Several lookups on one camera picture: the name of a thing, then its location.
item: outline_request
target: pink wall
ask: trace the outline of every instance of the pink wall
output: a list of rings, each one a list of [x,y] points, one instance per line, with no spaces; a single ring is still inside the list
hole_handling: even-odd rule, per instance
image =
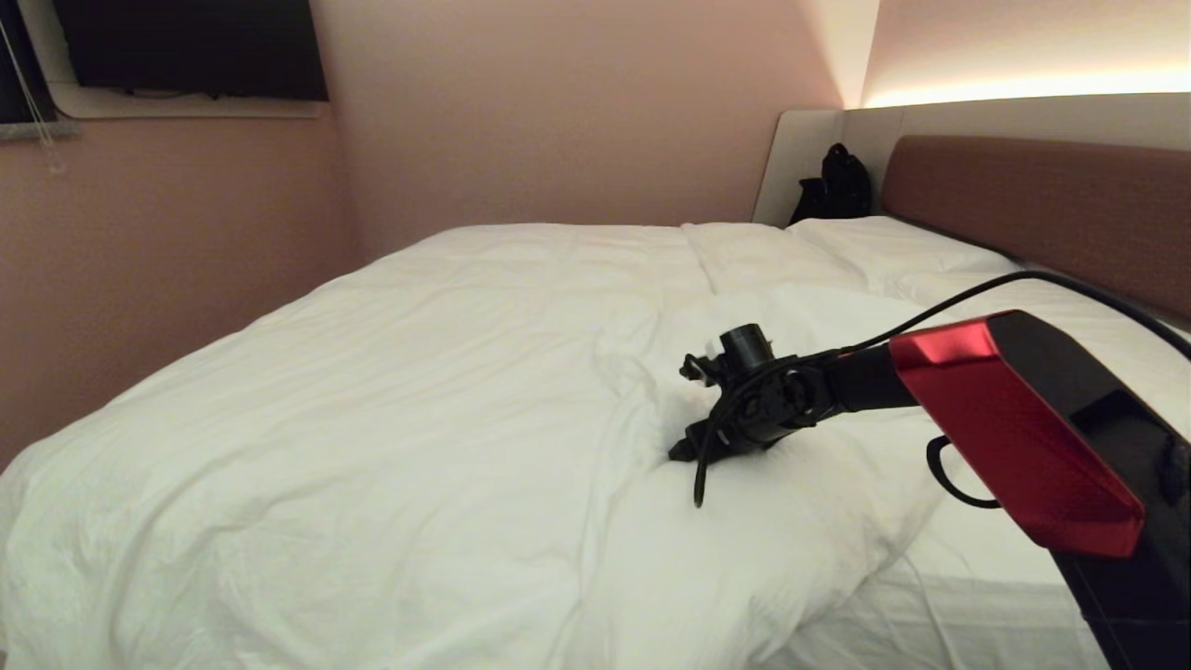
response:
[[[883,0],[865,106],[1191,90],[1187,0]]]
[[[781,112],[842,107],[815,0],[316,11],[370,256],[474,223],[747,220]]]
[[[330,117],[83,125],[0,144],[0,468],[360,264]]]

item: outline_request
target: black backpack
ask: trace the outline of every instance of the black backpack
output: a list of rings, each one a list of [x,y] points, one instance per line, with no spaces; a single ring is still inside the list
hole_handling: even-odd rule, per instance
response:
[[[804,218],[860,218],[872,213],[868,170],[843,144],[828,150],[821,179],[803,179],[798,183],[803,186],[803,198],[790,225]]]

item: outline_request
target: television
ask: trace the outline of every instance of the television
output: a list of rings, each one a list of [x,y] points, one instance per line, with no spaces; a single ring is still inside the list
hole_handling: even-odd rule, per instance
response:
[[[54,0],[80,86],[326,100],[308,0]]]

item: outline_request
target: brown headboard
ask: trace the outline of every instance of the brown headboard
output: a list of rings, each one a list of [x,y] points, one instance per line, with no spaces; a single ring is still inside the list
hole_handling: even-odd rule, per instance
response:
[[[1191,151],[906,136],[883,205],[1191,318]]]

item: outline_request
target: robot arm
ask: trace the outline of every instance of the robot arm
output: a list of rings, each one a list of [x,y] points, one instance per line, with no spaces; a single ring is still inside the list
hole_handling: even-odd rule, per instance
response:
[[[1019,273],[997,284],[1015,276],[1053,280]],[[1191,361],[1191,347],[1167,333]],[[1191,447],[1061,330],[1009,311],[805,358],[775,359],[756,325],[721,343],[722,356],[687,357],[681,370],[723,390],[671,450],[673,461],[699,463],[697,506],[717,461],[838,414],[922,406],[944,433],[928,447],[935,477],[969,505],[1004,507],[1050,550],[1114,669],[1191,665]],[[939,453],[948,444],[996,501],[947,481]]]

